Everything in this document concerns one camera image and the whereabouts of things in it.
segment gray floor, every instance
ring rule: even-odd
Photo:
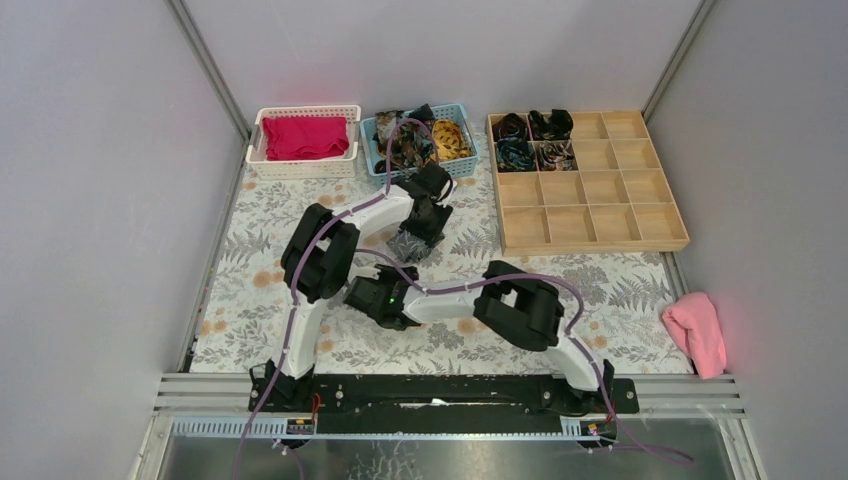
[[[628,421],[628,426],[645,443],[689,453],[697,466],[680,467],[642,452],[588,455],[573,442],[315,440],[297,452],[310,480],[733,478],[721,434],[709,420],[652,420],[647,428]],[[248,442],[242,480],[299,478],[291,454],[281,456],[271,444],[270,439]],[[174,437],[162,479],[229,479],[237,445],[234,439]]]

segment robotic arm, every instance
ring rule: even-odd
[[[287,331],[291,342],[282,365],[283,375],[296,381],[312,370],[314,346],[327,301],[349,281],[345,304],[384,328],[405,330],[438,319],[474,316],[511,344],[546,352],[573,389],[598,391],[592,363],[601,368],[604,378],[611,375],[611,371],[604,371],[611,370],[611,366],[598,362],[579,337],[566,336],[560,325],[564,309],[555,287],[536,279],[469,287],[501,275],[524,273],[506,262],[491,262],[478,278],[415,287],[391,266],[351,272],[360,237],[398,222],[399,233],[389,242],[395,254],[407,261],[426,256],[444,238],[442,230],[452,213],[452,208],[444,203],[452,188],[449,175],[438,165],[428,164],[409,179],[392,185],[384,199],[379,200],[383,192],[378,192],[373,203],[366,202],[370,206],[348,215],[326,232],[300,275],[300,307]],[[306,210],[281,260],[289,286],[306,246],[333,216],[332,211],[319,204]],[[404,271],[413,280],[418,279],[414,267]]]

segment wooden compartment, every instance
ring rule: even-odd
[[[628,242],[642,239],[636,215],[630,205],[598,205],[589,208],[599,241]]]
[[[667,248],[689,242],[686,227],[674,204],[634,205],[636,222],[645,240],[665,241]]]
[[[585,205],[586,192],[578,172],[541,172],[545,205]]]
[[[574,120],[572,140],[609,138],[600,112],[571,112],[571,118]]]
[[[615,170],[615,152],[609,140],[574,140],[574,160],[577,170]]]
[[[507,245],[532,247],[551,242],[544,207],[504,207],[503,223]]]
[[[488,134],[505,256],[664,252],[689,243],[641,113],[571,112],[577,170],[521,173],[497,171],[492,126],[504,116],[489,115]],[[538,151],[540,142],[530,144]]]
[[[604,112],[609,138],[648,138],[648,128],[639,112]]]
[[[597,242],[589,207],[548,207],[552,243]]]
[[[536,172],[498,173],[498,191],[504,207],[544,205],[542,186]]]
[[[650,140],[613,140],[612,149],[618,168],[660,168],[660,160]]]
[[[625,170],[624,186],[632,203],[670,203],[671,190],[662,170]]]
[[[590,205],[630,202],[620,172],[580,172],[580,176]]]

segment white basket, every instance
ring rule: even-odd
[[[329,105],[325,107],[263,108],[256,115],[250,135],[245,161],[253,167],[262,180],[289,180],[293,178],[346,178],[356,175],[354,160],[359,152],[359,105]],[[262,130],[263,118],[276,117],[345,117],[347,139],[350,145],[344,156],[321,160],[269,161],[265,156],[268,140]]]

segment plastic basket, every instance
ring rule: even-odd
[[[468,115],[465,113],[465,108],[458,103],[451,103],[449,105],[431,107],[431,109],[437,120],[445,118],[459,125],[466,145],[471,148],[470,157],[441,162],[439,165],[454,178],[473,175],[474,167],[477,166],[477,159],[480,156],[480,147],[474,141],[474,138],[471,137],[471,133],[468,130]],[[380,160],[384,160],[384,157],[381,157],[377,151],[377,142],[374,140],[374,134],[377,132],[377,119],[375,117],[366,118],[360,123],[359,129],[362,132],[362,145],[365,147],[365,165],[368,169],[368,176],[377,185],[385,185],[386,174],[376,173],[374,171],[374,165]],[[412,173],[413,171],[414,169],[392,170],[392,178],[399,177],[405,173]]]
[[[346,178],[356,175],[356,154],[359,138],[356,125],[362,116],[359,105],[328,105],[325,107],[275,107],[263,108],[256,115],[250,135],[245,161],[253,167],[262,180],[289,180],[293,178]],[[265,155],[268,140],[262,130],[263,118],[276,117],[345,117],[347,120],[347,151],[341,157],[321,160],[269,161]]]

